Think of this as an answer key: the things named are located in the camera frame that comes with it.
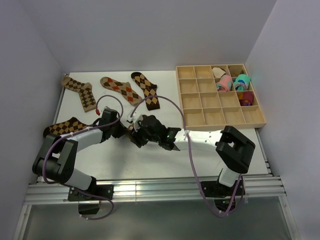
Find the tan orange argyle sock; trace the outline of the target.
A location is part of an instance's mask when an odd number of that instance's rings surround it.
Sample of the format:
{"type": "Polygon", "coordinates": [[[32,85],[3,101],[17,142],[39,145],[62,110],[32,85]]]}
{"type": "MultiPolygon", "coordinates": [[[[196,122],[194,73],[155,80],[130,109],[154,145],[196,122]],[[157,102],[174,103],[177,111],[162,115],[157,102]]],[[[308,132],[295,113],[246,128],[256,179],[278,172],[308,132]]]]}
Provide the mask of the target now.
{"type": "Polygon", "coordinates": [[[132,106],[140,103],[142,98],[132,89],[129,82],[120,82],[110,77],[102,77],[100,84],[107,90],[117,92],[132,106]]]}

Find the dark brown tan argyle sock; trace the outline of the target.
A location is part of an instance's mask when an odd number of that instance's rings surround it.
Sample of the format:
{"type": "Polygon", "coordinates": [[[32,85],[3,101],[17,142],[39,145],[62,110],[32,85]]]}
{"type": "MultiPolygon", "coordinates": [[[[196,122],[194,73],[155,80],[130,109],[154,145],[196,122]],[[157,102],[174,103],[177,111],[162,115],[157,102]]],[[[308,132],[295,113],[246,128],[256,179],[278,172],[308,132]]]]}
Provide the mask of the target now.
{"type": "Polygon", "coordinates": [[[156,84],[150,82],[144,74],[141,72],[133,72],[131,74],[132,80],[139,86],[143,91],[144,97],[150,97],[145,100],[146,107],[149,111],[160,109],[160,102],[157,97],[157,88],[156,84]]]}

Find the brown tan striped sock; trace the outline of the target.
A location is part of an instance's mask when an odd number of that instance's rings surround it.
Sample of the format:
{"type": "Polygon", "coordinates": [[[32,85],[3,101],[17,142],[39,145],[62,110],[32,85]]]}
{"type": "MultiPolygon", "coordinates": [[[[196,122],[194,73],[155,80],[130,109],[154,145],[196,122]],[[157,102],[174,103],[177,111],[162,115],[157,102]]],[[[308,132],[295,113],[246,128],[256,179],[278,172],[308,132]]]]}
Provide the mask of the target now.
{"type": "Polygon", "coordinates": [[[126,128],[126,131],[125,131],[125,136],[130,140],[132,141],[132,131],[134,130],[133,127],[129,126],[126,128]]]}

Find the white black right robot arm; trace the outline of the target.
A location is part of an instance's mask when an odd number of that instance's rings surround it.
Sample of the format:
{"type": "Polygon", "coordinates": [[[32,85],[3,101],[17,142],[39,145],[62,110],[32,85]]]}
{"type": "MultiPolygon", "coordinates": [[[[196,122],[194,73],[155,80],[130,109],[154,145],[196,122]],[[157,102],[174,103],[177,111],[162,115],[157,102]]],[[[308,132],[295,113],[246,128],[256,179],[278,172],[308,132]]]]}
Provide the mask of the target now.
{"type": "Polygon", "coordinates": [[[167,151],[199,150],[217,153],[225,164],[222,168],[217,191],[229,194],[240,175],[249,171],[256,145],[235,127],[227,125],[219,131],[185,130],[165,127],[154,115],[128,116],[129,137],[137,147],[149,142],[158,144],[167,151]]]}

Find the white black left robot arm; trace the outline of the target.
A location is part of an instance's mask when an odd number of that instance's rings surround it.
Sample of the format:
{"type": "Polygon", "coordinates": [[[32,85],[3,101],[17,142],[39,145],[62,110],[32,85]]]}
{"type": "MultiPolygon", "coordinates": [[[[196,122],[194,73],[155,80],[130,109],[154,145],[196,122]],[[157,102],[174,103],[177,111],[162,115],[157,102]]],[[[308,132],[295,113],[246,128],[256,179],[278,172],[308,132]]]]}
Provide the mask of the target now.
{"type": "Polygon", "coordinates": [[[103,143],[110,137],[120,138],[126,128],[116,110],[105,108],[100,118],[83,131],[64,136],[49,134],[32,165],[32,172],[55,183],[79,189],[79,194],[91,200],[98,193],[97,180],[75,168],[77,152],[103,143]]]}

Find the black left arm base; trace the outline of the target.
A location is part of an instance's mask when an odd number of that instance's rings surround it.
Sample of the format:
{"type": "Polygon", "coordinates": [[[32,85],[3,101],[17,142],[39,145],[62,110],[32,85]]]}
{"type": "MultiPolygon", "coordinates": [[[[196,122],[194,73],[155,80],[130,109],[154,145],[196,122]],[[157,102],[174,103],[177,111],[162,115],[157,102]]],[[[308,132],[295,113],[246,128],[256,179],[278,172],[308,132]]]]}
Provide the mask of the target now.
{"type": "Polygon", "coordinates": [[[67,201],[78,203],[78,213],[82,218],[88,220],[101,220],[109,215],[114,210],[114,203],[112,201],[114,193],[113,184],[98,184],[94,187],[90,187],[88,190],[79,190],[71,187],[69,189],[67,201]],[[110,203],[111,208],[105,215],[97,216],[102,201],[110,203]]]}

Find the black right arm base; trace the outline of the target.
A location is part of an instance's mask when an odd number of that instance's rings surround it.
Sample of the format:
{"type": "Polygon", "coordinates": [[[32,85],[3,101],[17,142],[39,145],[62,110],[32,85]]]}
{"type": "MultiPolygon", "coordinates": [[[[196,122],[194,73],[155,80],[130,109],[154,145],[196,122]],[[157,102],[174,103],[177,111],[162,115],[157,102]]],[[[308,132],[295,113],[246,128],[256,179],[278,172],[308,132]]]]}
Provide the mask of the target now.
{"type": "Polygon", "coordinates": [[[207,198],[214,198],[215,206],[225,212],[231,202],[236,182],[232,187],[227,187],[215,181],[201,181],[201,188],[207,198]]]}

